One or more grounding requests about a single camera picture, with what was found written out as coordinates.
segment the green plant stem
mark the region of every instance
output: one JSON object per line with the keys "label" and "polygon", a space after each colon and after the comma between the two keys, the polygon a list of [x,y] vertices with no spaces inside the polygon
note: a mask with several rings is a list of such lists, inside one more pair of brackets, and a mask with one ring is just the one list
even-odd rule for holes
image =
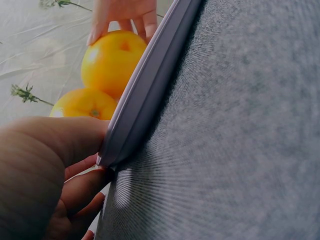
{"label": "green plant stem", "polygon": [[88,10],[88,11],[92,12],[92,10],[91,10],[91,9],[86,8],[86,7],[84,7],[84,6],[81,6],[81,5],[79,5],[79,4],[76,4],[76,3],[72,2],[72,1],[70,2],[70,4],[71,4],[71,5],[74,5],[74,6],[77,6],[77,7],[79,7],[79,8],[82,8],[82,9],[85,9],[85,10]]}
{"label": "green plant stem", "polygon": [[48,105],[50,105],[50,106],[54,106],[54,104],[52,104],[51,102],[42,100],[42,99],[40,99],[40,98],[38,98],[38,97],[36,97],[36,99],[37,99],[39,102],[42,102],[42,103],[44,103],[44,104],[48,104]]}

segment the dried flower sprig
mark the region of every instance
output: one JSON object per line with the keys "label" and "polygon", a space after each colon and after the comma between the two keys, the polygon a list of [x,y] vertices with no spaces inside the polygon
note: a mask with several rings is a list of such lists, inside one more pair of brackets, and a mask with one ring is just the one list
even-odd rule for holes
{"label": "dried flower sprig", "polygon": [[31,93],[31,90],[33,89],[33,87],[34,86],[29,87],[29,84],[27,84],[25,89],[22,89],[17,84],[12,84],[11,85],[11,95],[12,96],[19,96],[20,98],[22,98],[22,102],[23,103],[25,103],[26,101],[30,101],[30,103],[32,103],[32,102],[34,102],[34,103],[42,102],[42,103],[48,104],[50,106],[53,106],[53,104],[51,102],[42,100],[39,97],[34,96]]}
{"label": "dried flower sprig", "polygon": [[79,8],[82,8],[82,9],[85,9],[85,10],[88,10],[90,12],[92,12],[91,9],[89,8],[86,8],[80,4],[77,4],[77,3],[74,3],[70,0],[40,0],[39,1],[39,7],[41,9],[48,9],[48,8],[51,8],[51,7],[54,7],[56,4],[58,4],[58,6],[60,8],[63,8],[64,6],[67,6],[67,5],[74,5],[74,6],[77,6]]}

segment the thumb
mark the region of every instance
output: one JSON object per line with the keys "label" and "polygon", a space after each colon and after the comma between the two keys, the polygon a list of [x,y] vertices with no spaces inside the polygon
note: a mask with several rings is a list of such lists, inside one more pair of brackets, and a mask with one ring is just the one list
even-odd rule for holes
{"label": "thumb", "polygon": [[6,126],[5,130],[30,137],[30,145],[42,144],[67,168],[96,154],[107,128],[108,122],[93,117],[29,117]]}
{"label": "thumb", "polygon": [[94,0],[91,32],[86,44],[94,44],[105,31],[108,31],[108,12],[111,0]]}

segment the citrus fruit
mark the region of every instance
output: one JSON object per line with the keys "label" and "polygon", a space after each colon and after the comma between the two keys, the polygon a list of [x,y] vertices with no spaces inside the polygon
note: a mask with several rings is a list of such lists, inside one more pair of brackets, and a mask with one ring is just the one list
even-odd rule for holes
{"label": "citrus fruit", "polygon": [[81,88],[63,95],[53,106],[50,117],[94,117],[110,120],[117,103],[96,89]]}
{"label": "citrus fruit", "polygon": [[145,41],[133,32],[107,33],[84,54],[81,65],[84,86],[119,99],[146,47]]}

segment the fingernail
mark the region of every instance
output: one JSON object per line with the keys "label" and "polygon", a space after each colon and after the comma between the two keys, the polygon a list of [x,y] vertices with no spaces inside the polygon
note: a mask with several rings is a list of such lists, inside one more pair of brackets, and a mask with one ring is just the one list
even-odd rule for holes
{"label": "fingernail", "polygon": [[90,46],[91,42],[92,42],[92,32],[90,32],[88,39],[86,40],[86,45]]}

